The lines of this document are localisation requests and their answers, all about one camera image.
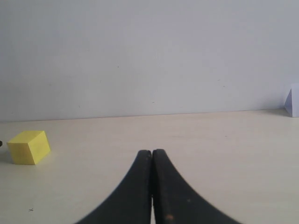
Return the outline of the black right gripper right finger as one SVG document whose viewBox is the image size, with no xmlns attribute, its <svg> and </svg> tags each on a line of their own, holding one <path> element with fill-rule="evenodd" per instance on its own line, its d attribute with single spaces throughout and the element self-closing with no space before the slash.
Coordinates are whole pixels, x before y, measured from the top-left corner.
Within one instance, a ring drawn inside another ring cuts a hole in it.
<svg viewBox="0 0 299 224">
<path fill-rule="evenodd" d="M 152 155 L 152 196 L 157 224 L 237 224 L 201 197 L 176 170 L 167 153 Z"/>
</svg>

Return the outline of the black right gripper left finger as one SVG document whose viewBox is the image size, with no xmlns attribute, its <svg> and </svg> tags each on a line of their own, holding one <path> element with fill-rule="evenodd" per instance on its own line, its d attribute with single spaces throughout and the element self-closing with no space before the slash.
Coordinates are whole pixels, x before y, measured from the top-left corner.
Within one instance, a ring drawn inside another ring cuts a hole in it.
<svg viewBox="0 0 299 224">
<path fill-rule="evenodd" d="M 112 194 L 79 224 L 149 224 L 152 194 L 151 151 L 140 150 Z"/>
</svg>

